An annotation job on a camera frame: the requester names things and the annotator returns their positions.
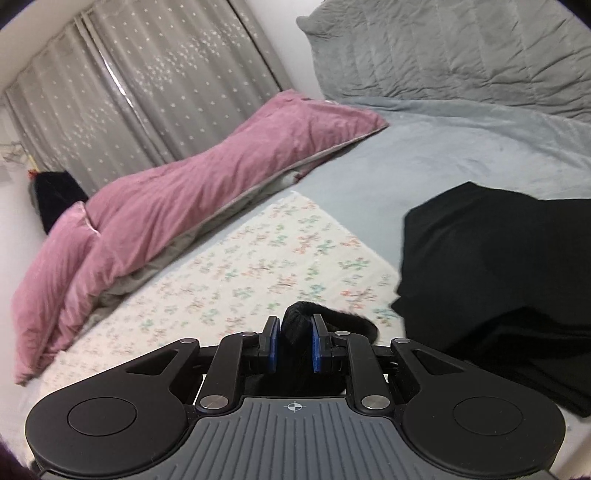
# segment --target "silver screw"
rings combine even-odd
[[[361,400],[361,404],[370,410],[383,410],[390,405],[390,401],[383,395],[368,395]]]
[[[218,410],[228,404],[228,399],[222,395],[208,395],[201,399],[200,404],[208,410]]]

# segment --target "ceiling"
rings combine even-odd
[[[0,30],[0,92],[51,37],[93,1],[35,0]],[[0,0],[0,8],[9,3]]]

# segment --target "curtain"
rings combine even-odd
[[[210,148],[290,86],[243,0],[101,0],[5,103],[40,167],[90,195]]]
[[[38,166],[68,170],[92,194],[172,158],[154,147],[83,34],[75,22],[51,40],[7,89],[5,103]]]
[[[101,0],[87,21],[177,160],[219,143],[290,87],[242,0]]]

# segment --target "pink pillow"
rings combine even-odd
[[[55,327],[64,294],[98,237],[84,203],[75,203],[52,227],[17,288],[12,298],[17,383],[26,382],[39,371],[37,363]]]

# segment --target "bedsheet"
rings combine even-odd
[[[391,126],[318,167],[293,190],[395,268],[401,258],[404,213],[460,183],[474,181],[545,199],[591,197],[591,125],[466,100],[347,102],[375,108]],[[286,195],[275,195],[202,240],[153,281]],[[567,437],[552,471],[559,476],[588,473],[569,460],[591,437],[591,420],[563,413]]]

